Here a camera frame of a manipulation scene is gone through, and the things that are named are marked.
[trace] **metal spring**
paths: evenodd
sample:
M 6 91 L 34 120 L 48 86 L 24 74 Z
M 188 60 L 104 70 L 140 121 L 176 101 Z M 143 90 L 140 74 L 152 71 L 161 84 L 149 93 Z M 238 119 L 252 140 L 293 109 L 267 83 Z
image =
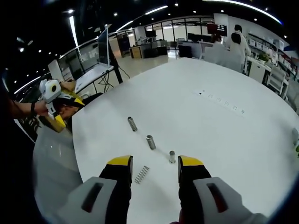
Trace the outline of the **metal spring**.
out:
M 136 124 L 135 124 L 133 118 L 128 117 L 128 122 L 129 122 L 129 124 L 130 124 L 131 129 L 133 130 L 133 132 L 137 131 L 137 127 L 136 127 Z
M 150 149 L 155 149 L 156 148 L 153 136 L 151 136 L 151 135 L 146 136 L 146 141 L 148 141 Z
M 143 166 L 143 168 L 141 169 L 141 171 L 139 172 L 139 174 L 135 178 L 134 182 L 140 184 L 149 170 L 150 170 L 149 167 Z

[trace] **monitor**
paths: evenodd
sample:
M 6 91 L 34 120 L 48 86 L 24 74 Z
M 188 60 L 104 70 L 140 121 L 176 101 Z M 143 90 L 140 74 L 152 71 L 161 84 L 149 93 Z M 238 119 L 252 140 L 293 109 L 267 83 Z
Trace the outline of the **monitor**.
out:
M 145 35 L 146 37 L 156 37 L 156 31 L 155 30 L 145 31 Z
M 194 35 L 195 34 L 188 33 L 188 40 L 192 40 L 193 41 Z
M 109 48 L 108 48 L 108 28 L 98 37 L 99 62 L 110 67 Z
M 194 42 L 198 42 L 198 41 L 200 41 L 201 40 L 201 37 L 200 37 L 201 35 L 199 35 L 199 34 L 194 34 L 194 38 L 193 38 L 193 41 Z
M 208 24 L 207 25 L 208 34 L 219 34 L 221 36 L 228 36 L 227 26 L 219 24 Z

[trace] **white shirt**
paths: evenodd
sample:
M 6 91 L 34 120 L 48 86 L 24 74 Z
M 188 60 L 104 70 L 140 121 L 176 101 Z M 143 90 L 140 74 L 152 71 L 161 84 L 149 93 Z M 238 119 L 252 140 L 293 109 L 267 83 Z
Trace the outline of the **white shirt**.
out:
M 246 38 L 243 36 L 243 34 L 239 30 L 235 31 L 235 33 L 237 33 L 241 36 L 241 43 L 240 44 L 234 43 L 230 36 L 228 41 L 226 42 L 226 46 L 228 48 L 230 48 L 231 52 L 238 54 L 241 57 L 242 63 L 245 63 L 245 58 L 246 58 L 245 53 L 247 53 L 247 55 L 250 56 L 251 50 L 250 50 L 250 48 L 247 44 Z
M 271 48 L 267 50 L 267 54 L 270 56 L 272 63 L 277 64 L 278 54 L 274 52 Z

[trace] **hand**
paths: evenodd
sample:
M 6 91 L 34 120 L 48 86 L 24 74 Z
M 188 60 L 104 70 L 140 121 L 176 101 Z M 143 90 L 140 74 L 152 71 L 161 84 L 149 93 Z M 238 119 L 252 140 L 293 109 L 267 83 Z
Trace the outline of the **hand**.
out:
M 59 114 L 61 115 L 63 120 L 66 120 L 73 116 L 78 111 L 77 107 L 74 106 L 63 106 L 59 110 Z
M 46 107 L 46 101 L 42 100 L 39 102 L 36 102 L 34 111 L 41 116 L 47 117 L 48 116 L 48 109 Z

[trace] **small metal part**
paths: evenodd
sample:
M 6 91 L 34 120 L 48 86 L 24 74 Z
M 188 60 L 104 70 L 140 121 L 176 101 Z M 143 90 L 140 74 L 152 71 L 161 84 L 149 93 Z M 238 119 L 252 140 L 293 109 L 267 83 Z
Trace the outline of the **small metal part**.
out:
M 128 117 L 128 122 L 129 122 L 129 124 L 130 124 L 130 126 L 131 126 L 133 132 L 135 132 L 135 131 L 138 130 L 137 127 L 136 127 L 136 124 L 135 124 L 135 122 L 134 122 L 134 120 L 133 120 L 133 118 Z
M 151 135 L 147 135 L 147 136 L 146 136 L 146 141 L 148 141 L 148 144 L 149 144 L 150 149 L 155 149 L 155 148 L 156 148 L 156 145 L 155 145 L 153 136 L 151 136 Z
M 171 164 L 176 163 L 175 155 L 176 155 L 176 154 L 174 153 L 174 151 L 170 151 L 170 152 L 169 152 L 169 162 L 170 162 Z
M 150 168 L 148 168 L 147 166 L 143 166 L 137 177 L 135 177 L 134 182 L 140 184 L 149 170 Z

